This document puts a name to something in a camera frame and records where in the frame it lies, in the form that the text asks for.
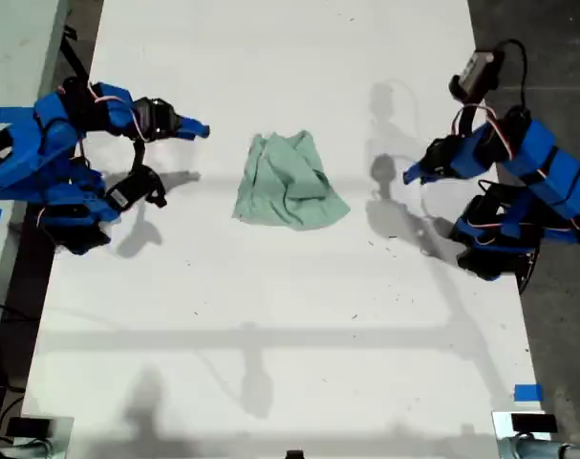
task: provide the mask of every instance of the black cable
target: black cable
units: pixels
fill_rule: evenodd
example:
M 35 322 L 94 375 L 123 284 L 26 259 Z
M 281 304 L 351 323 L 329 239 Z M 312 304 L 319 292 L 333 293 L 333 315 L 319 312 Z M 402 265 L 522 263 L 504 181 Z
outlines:
M 25 322 L 38 322 L 39 321 L 38 318 L 29 317 L 26 314 L 24 314 L 23 312 L 12 308 L 11 306 L 6 306 L 6 305 L 0 303 L 0 309 L 2 309 L 3 311 L 7 311 L 8 313 L 16 314 L 17 316 L 21 316 L 22 317 L 21 321 L 25 321 Z
M 527 50 L 526 45 L 516 38 L 509 38 L 501 41 L 496 45 L 496 49 L 503 48 L 506 45 L 515 45 L 521 50 L 521 58 L 523 60 L 523 76 L 521 76 L 521 108 L 526 109 L 526 82 L 527 82 Z
M 484 184 L 488 184 L 488 185 L 496 185 L 495 182 L 491 182 L 490 180 L 485 180 L 485 179 L 480 179 L 478 181 L 479 184 L 479 188 L 483 191 L 483 193 L 486 193 L 488 188 L 484 187 Z
M 9 392 L 15 392 L 16 394 L 24 394 L 26 389 L 22 387 L 14 387 L 13 385 L 2 385 L 0 384 L 0 389 L 9 390 Z
M 3 412 L 1 413 L 1 416 L 0 416 L 0 438 L 1 438 L 1 426 L 3 425 L 3 420 L 5 420 L 5 417 L 6 417 L 6 416 L 7 416 L 7 414 L 10 412 L 10 410 L 11 410 L 11 409 L 12 409 L 14 406 L 16 406 L 17 404 L 19 404 L 20 402 L 22 402 L 23 400 L 24 400 L 24 396 L 22 396 L 22 397 L 20 397 L 20 398 L 18 398 L 18 399 L 15 399 L 15 400 L 14 400 L 13 402 L 11 402 L 11 403 L 9 404 L 9 406 L 8 406 L 7 408 L 5 408 L 5 409 L 3 410 Z

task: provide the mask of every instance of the white surface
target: white surface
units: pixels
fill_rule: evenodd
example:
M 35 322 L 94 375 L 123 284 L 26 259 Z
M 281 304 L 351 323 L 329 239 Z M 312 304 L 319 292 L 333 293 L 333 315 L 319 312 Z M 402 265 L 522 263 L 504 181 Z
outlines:
M 0 106 L 31 106 L 40 90 L 49 90 L 65 15 L 66 0 L 0 0 Z M 0 208 L 0 303 L 5 303 L 17 240 L 8 238 L 13 202 L 0 201 Z M 16 211 L 19 221 L 23 207 Z
M 93 80 L 212 134 L 148 148 L 159 172 L 202 175 L 168 207 L 58 255 L 24 412 L 74 417 L 71 459 L 497 457 L 490 413 L 534 383 L 514 279 L 483 282 L 411 234 L 453 260 L 423 209 L 455 220 L 474 184 L 400 179 L 448 132 L 473 48 L 463 0 L 106 0 Z M 232 220 L 252 136 L 302 128 L 351 213 L 313 232 Z M 107 172 L 132 161 L 125 139 L 86 148 Z M 373 196 L 382 153 L 415 217 Z M 390 222 L 398 238 L 377 235 Z

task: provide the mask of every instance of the crumpled cloth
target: crumpled cloth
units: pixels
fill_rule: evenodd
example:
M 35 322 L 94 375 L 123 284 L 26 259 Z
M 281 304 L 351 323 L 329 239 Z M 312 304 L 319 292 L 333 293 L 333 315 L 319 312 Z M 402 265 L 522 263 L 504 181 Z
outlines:
M 309 132 L 253 139 L 234 218 L 256 225 L 316 230 L 336 223 L 349 210 L 324 174 Z

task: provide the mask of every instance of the green cloth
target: green cloth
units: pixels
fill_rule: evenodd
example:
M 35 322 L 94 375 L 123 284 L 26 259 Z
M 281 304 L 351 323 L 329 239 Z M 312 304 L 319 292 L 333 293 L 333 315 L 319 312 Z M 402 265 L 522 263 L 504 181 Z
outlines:
M 253 139 L 234 218 L 295 230 L 323 228 L 349 212 L 324 174 L 312 135 Z

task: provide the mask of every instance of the cable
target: cable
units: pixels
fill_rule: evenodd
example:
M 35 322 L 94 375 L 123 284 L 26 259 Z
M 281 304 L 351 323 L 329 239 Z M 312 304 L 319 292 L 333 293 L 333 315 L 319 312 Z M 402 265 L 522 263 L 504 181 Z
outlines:
M 106 102 L 109 100 L 117 100 L 119 102 L 122 102 L 125 105 L 128 105 L 128 102 L 126 102 L 126 100 L 124 100 L 123 98 L 119 98 L 118 96 L 101 96 L 99 97 L 97 93 L 95 93 L 95 90 L 92 87 L 92 83 L 90 81 L 88 81 L 88 90 L 90 91 L 90 94 L 92 95 L 93 98 L 95 98 L 95 103 L 99 103 L 99 102 Z M 135 115 L 135 111 L 133 110 L 132 107 L 128 107 L 128 110 L 130 110 L 130 114 L 133 117 L 133 123 L 135 124 L 135 128 L 137 129 L 137 133 L 139 134 L 140 139 L 147 143 L 148 141 L 144 138 L 141 130 L 140 130 L 140 126 L 139 123 L 137 122 L 137 116 Z
M 501 41 L 496 45 L 496 49 L 503 48 L 506 45 L 514 45 L 521 50 L 521 58 L 523 60 L 523 75 L 521 76 L 521 108 L 526 108 L 526 82 L 527 82 L 527 50 L 526 45 L 516 38 L 509 38 Z
M 14 387 L 12 385 L 0 384 L 0 389 L 9 390 L 9 392 L 15 392 L 16 394 L 24 394 L 26 392 L 26 389 L 23 389 L 22 387 Z
M 22 402 L 24 400 L 24 396 L 19 397 L 17 399 L 15 399 L 13 402 L 11 402 L 9 404 L 9 406 L 7 408 L 5 408 L 3 410 L 3 412 L 1 413 L 0 416 L 0 435 L 1 435 L 1 426 L 3 425 L 3 421 L 5 420 L 5 417 L 8 415 L 8 413 L 10 412 L 10 410 L 16 406 L 17 404 L 19 404 L 20 402 Z
M 5 306 L 4 304 L 1 304 L 0 303 L 0 309 L 2 309 L 4 311 L 7 311 L 8 313 L 16 314 L 17 316 L 21 316 L 22 319 L 24 321 L 27 321 L 27 322 L 37 322 L 37 321 L 39 321 L 38 318 L 29 317 L 26 314 L 24 314 L 23 312 L 18 311 L 17 309 L 12 308 L 11 306 Z
M 485 119 L 487 120 L 487 122 L 489 124 L 491 124 L 491 127 L 493 127 L 493 130 L 496 131 L 496 134 L 498 134 L 500 141 L 502 141 L 502 144 L 504 145 L 506 152 L 508 153 L 508 159 L 512 161 L 514 159 L 515 155 L 512 151 L 512 147 L 510 146 L 510 142 L 508 141 L 506 136 L 502 133 L 502 128 L 500 127 L 500 124 L 498 123 L 498 117 L 496 115 L 496 112 L 492 108 L 487 107 L 486 105 L 480 105 L 478 103 L 466 103 L 465 105 L 463 105 L 462 108 L 455 115 L 455 118 L 453 119 L 453 121 L 451 122 L 451 134 L 453 134 L 453 135 L 456 134 L 457 131 L 456 131 L 455 125 L 457 123 L 457 120 L 460 117 L 460 115 L 462 114 L 463 110 L 465 110 L 467 107 L 479 108 L 481 110 L 484 110 L 487 113 L 485 116 Z

